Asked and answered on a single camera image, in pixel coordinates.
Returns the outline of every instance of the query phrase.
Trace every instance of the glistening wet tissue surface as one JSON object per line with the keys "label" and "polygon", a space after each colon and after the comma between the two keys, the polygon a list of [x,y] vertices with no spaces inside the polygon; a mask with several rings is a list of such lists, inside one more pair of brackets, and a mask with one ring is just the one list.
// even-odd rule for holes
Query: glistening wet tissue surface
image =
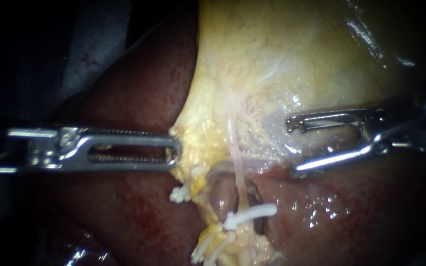
{"label": "glistening wet tissue surface", "polygon": [[419,155],[394,153],[300,182],[286,169],[355,137],[287,135],[288,115],[374,104],[426,77],[413,59],[418,49],[404,45],[411,31],[395,31],[407,20],[393,17],[389,29],[384,9],[201,1],[198,22],[170,18],[107,71],[79,114],[60,121],[169,132],[183,144],[180,164],[171,174],[47,180],[43,198],[72,228],[66,236],[87,241],[73,234],[90,231],[94,249],[121,265],[411,259],[426,240],[426,183],[417,178],[426,168],[410,165]]}

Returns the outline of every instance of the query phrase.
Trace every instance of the surgical clamp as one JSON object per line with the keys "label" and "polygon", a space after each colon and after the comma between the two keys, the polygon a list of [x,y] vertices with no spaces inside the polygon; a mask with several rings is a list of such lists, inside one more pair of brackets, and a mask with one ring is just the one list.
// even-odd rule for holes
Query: surgical clamp
{"label": "surgical clamp", "polygon": [[285,122],[289,133],[300,130],[358,127],[361,138],[353,147],[290,164],[294,178],[307,178],[309,173],[342,166],[371,155],[386,154],[391,148],[426,151],[426,90],[392,99],[377,108],[346,109],[294,115]]}
{"label": "surgical clamp", "polygon": [[[169,135],[88,127],[11,127],[0,130],[5,146],[23,142],[17,165],[0,163],[0,173],[73,171],[168,171],[181,157],[179,141]],[[93,147],[165,148],[161,158],[91,154]]]}

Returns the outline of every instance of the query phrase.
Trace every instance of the white suture tie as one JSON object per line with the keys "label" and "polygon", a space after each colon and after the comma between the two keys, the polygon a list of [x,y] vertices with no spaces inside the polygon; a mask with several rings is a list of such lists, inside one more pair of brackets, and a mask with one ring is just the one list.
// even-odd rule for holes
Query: white suture tie
{"label": "white suture tie", "polygon": [[235,230],[240,223],[260,217],[272,216],[276,213],[277,207],[273,203],[256,205],[238,213],[228,212],[223,227],[228,231]]}

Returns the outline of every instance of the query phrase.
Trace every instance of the metal instrument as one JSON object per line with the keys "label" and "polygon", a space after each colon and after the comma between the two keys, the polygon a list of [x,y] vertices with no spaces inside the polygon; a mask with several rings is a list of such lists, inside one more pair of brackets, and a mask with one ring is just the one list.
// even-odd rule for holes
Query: metal instrument
{"label": "metal instrument", "polygon": [[[109,150],[117,146],[128,150],[129,147],[165,148],[166,154],[160,158],[136,157],[135,152],[134,155],[110,154]],[[179,141],[168,135],[86,127],[0,130],[0,173],[168,171],[180,157]]]}
{"label": "metal instrument", "polygon": [[361,132],[359,142],[350,149],[291,164],[290,171],[295,178],[306,178],[309,173],[320,173],[371,155],[386,154],[392,148],[426,151],[426,90],[392,99],[378,108],[294,115],[287,118],[285,125],[290,133],[343,126],[354,126]]}

